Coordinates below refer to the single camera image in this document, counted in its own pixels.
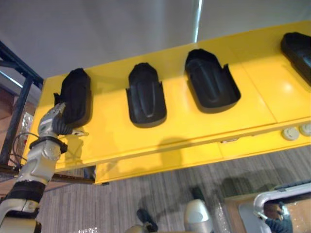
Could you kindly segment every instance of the black shelf frame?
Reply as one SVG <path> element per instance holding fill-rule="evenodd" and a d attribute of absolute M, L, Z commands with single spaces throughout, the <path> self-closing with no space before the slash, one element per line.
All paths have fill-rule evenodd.
<path fill-rule="evenodd" d="M 17 55 L 15 55 L 8 47 L 6 47 L 1 41 L 0 59 L 0 67 L 12 68 L 25 77 L 25 81 L 20 91 L 20 95 L 16 101 L 9 128 L 6 132 L 6 137 L 0 153 L 0 175 L 3 175 L 5 178 L 9 179 L 18 175 L 18 169 L 16 169 L 16 167 L 14 166 L 9 166 L 8 163 L 13 146 L 13 140 L 17 133 L 18 124 L 27 100 L 27 96 L 30 91 L 30 87 L 32 84 L 34 84 L 40 90 L 42 90 L 43 79 L 36 72 L 34 72 L 34 70 L 31 69 L 26 63 L 24 63 Z M 93 184 L 94 178 L 83 178 L 54 174 L 52 181 Z"/>

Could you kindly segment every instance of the black cable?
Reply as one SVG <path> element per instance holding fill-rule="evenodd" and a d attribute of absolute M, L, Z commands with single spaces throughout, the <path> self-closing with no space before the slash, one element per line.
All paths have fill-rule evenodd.
<path fill-rule="evenodd" d="M 20 156 L 18 154 L 16 154 L 16 150 L 15 150 L 15 143 L 16 143 L 16 140 L 19 139 L 22 135 L 26 135 L 26 134 L 30 134 L 30 135 L 33 135 L 37 138 L 39 138 L 38 135 L 34 134 L 34 133 L 31 133 L 31 132 L 24 132 L 24 133 L 20 133 L 19 135 L 17 135 L 14 140 L 13 140 L 13 146 L 12 146 L 12 149 L 13 149 L 13 155 L 15 156 L 15 159 L 17 160 L 16 157 L 20 157 L 21 159 L 27 161 L 27 159 L 25 159 L 23 156 Z"/>
<path fill-rule="evenodd" d="M 15 155 L 14 155 L 14 164 L 17 165 L 17 166 L 20 166 L 20 162 L 18 161 L 18 159 L 16 158 Z"/>
<path fill-rule="evenodd" d="M 18 164 L 16 161 L 14 161 L 13 159 L 10 159 L 9 160 L 15 165 L 15 166 L 19 166 L 20 164 Z"/>

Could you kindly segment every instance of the white robotic arm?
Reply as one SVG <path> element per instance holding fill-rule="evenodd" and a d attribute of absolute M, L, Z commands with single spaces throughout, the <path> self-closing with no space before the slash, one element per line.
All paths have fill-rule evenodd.
<path fill-rule="evenodd" d="M 65 104 L 59 103 L 41 119 L 38 127 L 39 139 L 30 145 L 26 165 L 0 204 L 0 233 L 41 232 L 41 224 L 35 220 L 39 202 L 45 186 L 55 172 L 57 160 L 67 151 L 67 145 L 57 139 L 57 136 L 85 135 L 64 124 L 62 119 L 64 109 Z"/>

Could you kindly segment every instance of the striped carpet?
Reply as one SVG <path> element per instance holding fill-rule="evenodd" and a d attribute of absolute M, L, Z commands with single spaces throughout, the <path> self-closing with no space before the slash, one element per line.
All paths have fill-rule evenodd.
<path fill-rule="evenodd" d="M 144 207 L 161 231 L 182 231 L 189 189 L 201 187 L 216 233 L 229 233 L 224 198 L 261 192 L 311 177 L 311 147 L 162 172 L 107 186 L 72 184 L 45 193 L 38 220 L 44 233 L 123 233 Z"/>

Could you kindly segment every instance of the yellow table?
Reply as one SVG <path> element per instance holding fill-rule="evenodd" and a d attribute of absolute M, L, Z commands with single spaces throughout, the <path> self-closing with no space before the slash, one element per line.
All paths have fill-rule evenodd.
<path fill-rule="evenodd" d="M 309 144 L 309 137 L 290 142 L 280 135 L 281 129 L 311 119 L 310 87 L 281 54 L 280 41 L 286 32 L 310 34 L 310 29 L 310 21 L 288 24 L 85 69 L 91 77 L 93 114 L 82 130 L 89 136 L 62 139 L 69 150 L 56 170 L 101 164 L 97 166 L 97 182 L 101 183 Z M 214 53 L 222 65 L 229 63 L 242 94 L 233 108 L 217 114 L 198 110 L 184 73 L 187 54 L 196 48 Z M 131 123 L 125 92 L 128 75 L 140 62 L 157 69 L 167 106 L 166 121 L 148 129 Z M 33 133 L 53 107 L 53 93 L 60 92 L 66 75 L 45 81 Z M 220 143 L 232 138 L 239 140 Z"/>

